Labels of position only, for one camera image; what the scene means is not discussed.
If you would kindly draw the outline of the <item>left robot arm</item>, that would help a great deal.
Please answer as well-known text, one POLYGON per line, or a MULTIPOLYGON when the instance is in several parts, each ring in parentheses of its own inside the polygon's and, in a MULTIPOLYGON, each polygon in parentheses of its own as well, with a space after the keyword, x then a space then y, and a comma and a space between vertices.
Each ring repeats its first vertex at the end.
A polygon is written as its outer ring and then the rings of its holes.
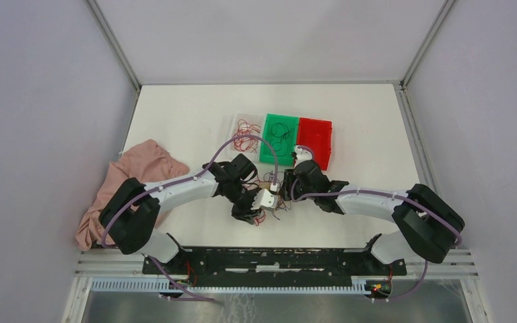
POLYGON ((243 154, 232 161, 204 164, 195 174, 172 180, 142 184, 136 178, 125 180, 99 215, 105 233, 123 254, 143 254, 159 260, 166 272, 183 269, 185 257, 180 244, 156 229, 160 213, 199 199, 216 196, 232 204, 234 219, 254 224, 261 216, 255 200, 259 188, 249 188, 257 174, 256 166, 243 154))

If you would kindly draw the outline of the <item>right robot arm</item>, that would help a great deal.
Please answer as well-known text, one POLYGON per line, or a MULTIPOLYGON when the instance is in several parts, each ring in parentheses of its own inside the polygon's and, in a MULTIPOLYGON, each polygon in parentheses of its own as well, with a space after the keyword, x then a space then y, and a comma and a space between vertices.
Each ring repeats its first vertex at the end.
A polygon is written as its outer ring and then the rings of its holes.
POLYGON ((306 160, 284 172, 282 195, 295 203, 311 200, 327 213, 394 223, 395 232, 378 234, 366 246, 361 263, 371 275, 412 256, 440 264, 462 243, 464 219, 424 184, 406 191, 360 188, 348 181, 330 180, 315 161, 306 160))

